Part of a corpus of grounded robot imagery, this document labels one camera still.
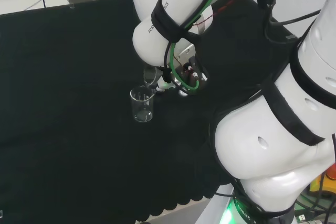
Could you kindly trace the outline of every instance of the circular hole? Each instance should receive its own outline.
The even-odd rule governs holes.
[[[268,143],[266,142],[265,139],[263,139],[262,137],[259,136],[259,137],[258,137],[258,142],[259,142],[261,148],[263,148],[263,149],[265,149],[265,150],[268,149]]]
[[[318,110],[319,110],[319,107],[318,107],[318,105],[317,105],[315,102],[313,102],[313,101],[311,101],[311,100],[309,100],[309,99],[307,99],[307,98],[305,98],[304,101],[306,102],[306,104],[308,105],[308,107],[309,107],[311,110],[315,110],[315,111],[318,111]]]
[[[336,88],[336,80],[335,80],[335,79],[332,79],[332,78],[330,78],[330,77],[326,77],[326,80],[327,80],[327,83],[328,83],[330,86]]]

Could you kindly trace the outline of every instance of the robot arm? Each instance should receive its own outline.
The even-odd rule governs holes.
[[[162,0],[162,5],[178,25],[188,27],[215,1]],[[327,0],[298,50],[299,65],[312,87],[322,96],[327,93],[334,103],[327,104],[318,92],[299,83],[290,66],[275,82],[299,121],[324,140],[313,146],[300,141],[278,120],[264,96],[224,117],[216,129],[214,146],[219,162],[267,212],[290,209],[302,190],[335,162],[331,139],[336,132],[335,3]],[[164,65],[169,42],[155,29],[150,16],[135,29],[133,44],[145,62]]]
[[[186,27],[197,21],[205,8],[217,0],[162,0],[167,14],[180,26]],[[134,30],[133,44],[141,59],[152,66],[164,65],[168,41],[155,29],[151,17],[145,18]]]

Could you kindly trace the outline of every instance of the franka emika logo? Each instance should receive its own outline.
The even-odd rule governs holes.
[[[246,214],[246,213],[244,212],[244,210],[240,207],[238,200],[235,199],[235,201],[236,201],[236,204],[237,204],[237,207],[238,207],[239,211],[240,211],[240,212],[241,212],[241,213],[242,213],[248,220],[250,220],[250,216],[249,216],[248,214]]]

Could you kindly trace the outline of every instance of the black cloth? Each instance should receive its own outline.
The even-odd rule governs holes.
[[[245,101],[290,53],[263,38],[261,22],[252,0],[235,0],[203,35],[207,88],[155,97],[153,120],[137,123],[132,0],[1,16],[3,223],[134,223],[212,197],[228,183],[204,144],[214,108]]]

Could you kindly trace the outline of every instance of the red wire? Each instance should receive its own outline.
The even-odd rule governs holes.
[[[222,11],[224,11],[229,5],[231,5],[235,0],[230,0],[229,2],[226,3],[226,5],[222,6],[221,8],[218,9],[217,12],[213,13],[210,17],[206,18],[205,20],[203,20],[202,22],[199,22],[197,24],[194,24],[193,26],[198,26],[204,22],[206,22],[207,20],[209,20],[210,18],[218,15],[219,13],[221,13]]]

